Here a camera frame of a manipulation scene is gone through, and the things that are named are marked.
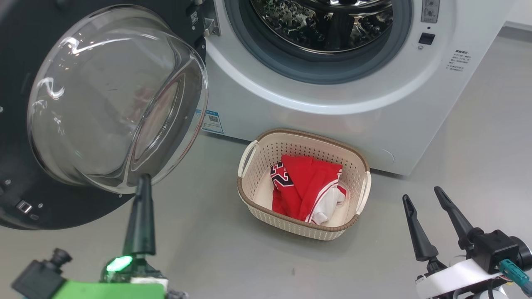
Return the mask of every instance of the laundry basket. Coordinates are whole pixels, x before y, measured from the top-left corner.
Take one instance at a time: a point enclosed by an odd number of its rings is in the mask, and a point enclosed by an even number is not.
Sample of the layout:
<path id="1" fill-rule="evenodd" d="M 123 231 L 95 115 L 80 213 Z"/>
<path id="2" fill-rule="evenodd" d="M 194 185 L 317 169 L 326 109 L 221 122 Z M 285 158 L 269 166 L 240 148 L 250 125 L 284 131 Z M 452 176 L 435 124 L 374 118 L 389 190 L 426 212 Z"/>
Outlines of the laundry basket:
<path id="1" fill-rule="evenodd" d="M 283 154 L 312 156 L 342 164 L 339 184 L 347 190 L 346 202 L 325 225 L 316 225 L 272 211 L 273 183 L 270 167 Z M 330 138 L 289 129 L 267 131 L 244 151 L 238 166 L 238 193 L 258 219 L 301 236 L 318 240 L 339 237 L 359 218 L 368 200 L 371 174 L 365 158 L 354 148 Z"/>

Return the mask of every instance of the basket handle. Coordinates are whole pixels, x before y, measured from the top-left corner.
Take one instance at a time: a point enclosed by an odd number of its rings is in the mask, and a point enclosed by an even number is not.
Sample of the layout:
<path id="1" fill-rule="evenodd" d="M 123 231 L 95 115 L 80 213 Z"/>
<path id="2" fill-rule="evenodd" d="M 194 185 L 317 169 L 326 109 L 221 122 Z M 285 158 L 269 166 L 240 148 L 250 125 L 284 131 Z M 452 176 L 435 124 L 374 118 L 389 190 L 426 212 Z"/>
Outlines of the basket handle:
<path id="1" fill-rule="evenodd" d="M 366 185 L 364 188 L 364 195 L 362 196 L 362 200 L 359 202 L 358 206 L 356 207 L 356 214 L 360 215 L 362 210 L 364 210 L 364 206 L 366 201 L 368 201 L 369 197 L 369 190 L 371 189 L 371 174 L 369 171 L 366 171 Z"/>
<path id="2" fill-rule="evenodd" d="M 253 159 L 253 156 L 255 155 L 256 148 L 258 145 L 259 142 L 257 140 L 254 140 L 247 146 L 246 150 L 244 150 L 242 158 L 240 158 L 240 164 L 238 165 L 238 177 L 241 178 L 246 175 L 247 168 L 250 166 L 250 162 Z"/>

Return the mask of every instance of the washing machine door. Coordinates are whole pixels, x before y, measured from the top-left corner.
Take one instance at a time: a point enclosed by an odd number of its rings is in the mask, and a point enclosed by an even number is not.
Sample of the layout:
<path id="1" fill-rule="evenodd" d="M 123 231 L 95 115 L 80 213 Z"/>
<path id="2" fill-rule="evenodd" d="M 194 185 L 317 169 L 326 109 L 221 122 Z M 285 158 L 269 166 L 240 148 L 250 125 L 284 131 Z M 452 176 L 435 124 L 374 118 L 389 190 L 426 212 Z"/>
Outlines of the washing machine door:
<path id="1" fill-rule="evenodd" d="M 0 4 L 0 224 L 78 226 L 163 179 L 205 112 L 203 27 L 191 1 Z"/>

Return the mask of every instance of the circular door opening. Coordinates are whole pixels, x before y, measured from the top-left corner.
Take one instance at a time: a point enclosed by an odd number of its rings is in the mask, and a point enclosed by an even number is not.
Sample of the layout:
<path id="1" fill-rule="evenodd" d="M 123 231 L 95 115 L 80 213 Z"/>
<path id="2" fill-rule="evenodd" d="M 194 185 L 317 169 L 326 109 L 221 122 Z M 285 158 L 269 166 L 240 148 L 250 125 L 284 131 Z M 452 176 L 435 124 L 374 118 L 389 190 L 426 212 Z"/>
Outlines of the circular door opening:
<path id="1" fill-rule="evenodd" d="M 401 49 L 411 0 L 225 0 L 246 49 L 273 71 L 312 84 L 366 77 Z"/>
<path id="2" fill-rule="evenodd" d="M 57 180 L 129 194 L 140 174 L 155 184 L 177 165 L 206 102 L 198 53 L 155 13 L 112 6 L 76 23 L 46 56 L 28 135 Z"/>

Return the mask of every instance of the floor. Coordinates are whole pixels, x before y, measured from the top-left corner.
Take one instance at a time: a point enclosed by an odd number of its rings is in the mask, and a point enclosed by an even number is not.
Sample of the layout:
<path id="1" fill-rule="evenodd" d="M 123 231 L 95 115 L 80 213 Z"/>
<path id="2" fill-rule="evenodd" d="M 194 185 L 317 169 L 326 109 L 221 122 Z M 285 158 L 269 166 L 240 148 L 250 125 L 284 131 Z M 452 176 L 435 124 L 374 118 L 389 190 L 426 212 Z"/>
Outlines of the floor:
<path id="1" fill-rule="evenodd" d="M 436 185 L 473 226 L 532 244 L 532 47 L 511 35 L 497 38 L 412 175 L 374 172 L 360 220 L 330 242 L 256 220 L 236 190 L 246 144 L 201 134 L 154 187 L 158 255 L 150 263 L 192 299 L 417 298 L 414 280 L 426 265 L 414 258 L 403 194 L 412 198 L 440 260 L 447 264 L 463 254 L 434 195 Z M 497 59 L 509 43 L 516 46 L 512 57 Z M 74 258 L 63 267 L 65 277 L 96 281 L 104 263 L 121 253 L 129 207 L 68 230 L 0 228 L 2 298 L 19 299 L 10 283 L 56 247 Z M 525 298 L 515 285 L 505 289 L 511 298 Z"/>

